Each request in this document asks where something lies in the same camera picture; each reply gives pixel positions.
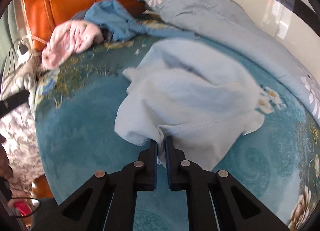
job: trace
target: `crumpled fabric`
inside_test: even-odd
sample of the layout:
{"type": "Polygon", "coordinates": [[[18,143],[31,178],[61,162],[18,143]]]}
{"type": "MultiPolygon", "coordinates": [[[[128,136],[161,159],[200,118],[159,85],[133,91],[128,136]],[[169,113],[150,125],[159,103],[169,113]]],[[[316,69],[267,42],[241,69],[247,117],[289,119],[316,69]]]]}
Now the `crumpled fabric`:
{"type": "Polygon", "coordinates": [[[147,34],[161,38],[191,38],[195,34],[179,29],[152,29],[140,24],[117,0],[102,0],[94,3],[85,14],[84,20],[97,24],[100,29],[112,33],[113,41],[126,41],[136,35],[147,34]]]}
{"type": "Polygon", "coordinates": [[[104,40],[100,28],[89,21],[69,20],[58,25],[45,49],[42,51],[41,69],[52,70],[59,67],[72,54],[87,50],[93,43],[104,40]]]}
{"type": "Polygon", "coordinates": [[[38,69],[40,65],[40,56],[33,56],[25,64],[19,65],[15,72],[7,76],[3,82],[2,95],[0,96],[0,100],[5,100],[24,89],[28,90],[28,103],[33,118],[35,118],[35,98],[40,78],[40,71],[38,69]]]}
{"type": "Polygon", "coordinates": [[[119,107],[115,132],[142,146],[170,135],[186,159],[211,171],[240,135],[259,129],[262,89],[237,61],[202,43],[159,41],[136,68],[123,72],[131,84],[119,107]]]}

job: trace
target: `gray cloth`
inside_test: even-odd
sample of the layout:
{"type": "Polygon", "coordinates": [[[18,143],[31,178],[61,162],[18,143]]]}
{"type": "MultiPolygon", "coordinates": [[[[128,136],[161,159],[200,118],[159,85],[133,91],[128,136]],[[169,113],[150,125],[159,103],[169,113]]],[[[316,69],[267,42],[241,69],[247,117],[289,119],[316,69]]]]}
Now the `gray cloth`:
{"type": "Polygon", "coordinates": [[[85,9],[85,10],[81,10],[79,11],[78,13],[76,13],[72,18],[72,19],[75,19],[75,20],[82,20],[84,19],[84,16],[85,14],[87,13],[88,9],[85,9]]]}

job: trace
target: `blue cloth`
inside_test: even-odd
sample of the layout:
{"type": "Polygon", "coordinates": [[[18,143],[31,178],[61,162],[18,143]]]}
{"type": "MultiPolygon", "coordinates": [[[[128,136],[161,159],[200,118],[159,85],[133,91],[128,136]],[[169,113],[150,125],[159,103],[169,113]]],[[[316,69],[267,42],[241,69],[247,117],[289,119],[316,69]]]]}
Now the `blue cloth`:
{"type": "Polygon", "coordinates": [[[116,0],[96,2],[85,14],[84,20],[97,24],[101,29],[113,32],[113,41],[129,40],[135,35],[147,34],[153,37],[181,37],[195,39],[195,34],[178,29],[151,29],[139,24],[116,0]]]}

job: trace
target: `pink object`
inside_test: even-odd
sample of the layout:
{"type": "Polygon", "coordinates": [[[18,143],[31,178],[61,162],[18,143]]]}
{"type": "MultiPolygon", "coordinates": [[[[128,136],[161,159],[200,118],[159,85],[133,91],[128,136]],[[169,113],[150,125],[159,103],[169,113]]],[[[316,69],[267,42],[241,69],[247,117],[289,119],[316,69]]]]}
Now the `pink object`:
{"type": "Polygon", "coordinates": [[[58,25],[42,51],[42,70],[59,67],[72,54],[81,53],[104,40],[100,28],[89,21],[69,20],[58,25]]]}
{"type": "Polygon", "coordinates": [[[30,215],[31,209],[25,202],[15,202],[14,207],[18,209],[22,216],[30,215]]]}

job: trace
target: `metal screw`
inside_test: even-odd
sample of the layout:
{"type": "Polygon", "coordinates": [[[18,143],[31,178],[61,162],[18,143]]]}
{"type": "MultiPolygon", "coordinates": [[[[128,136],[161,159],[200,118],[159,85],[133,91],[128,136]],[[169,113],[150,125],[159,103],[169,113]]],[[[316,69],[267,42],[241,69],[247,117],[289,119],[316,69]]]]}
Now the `metal screw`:
{"type": "Polygon", "coordinates": [[[226,170],[219,170],[218,172],[219,176],[222,177],[222,178],[226,178],[228,177],[229,173],[226,171],[226,170]]]}
{"type": "Polygon", "coordinates": [[[135,167],[140,168],[143,166],[143,161],[137,160],[133,164],[135,167]]]}
{"type": "Polygon", "coordinates": [[[97,177],[97,178],[102,178],[102,177],[104,177],[106,175],[106,172],[104,171],[104,170],[97,170],[96,172],[95,172],[95,176],[97,177]]]}
{"type": "Polygon", "coordinates": [[[188,160],[183,160],[182,162],[181,162],[181,165],[183,166],[183,167],[189,167],[190,165],[191,165],[191,163],[190,163],[190,161],[188,161],[188,160]]]}

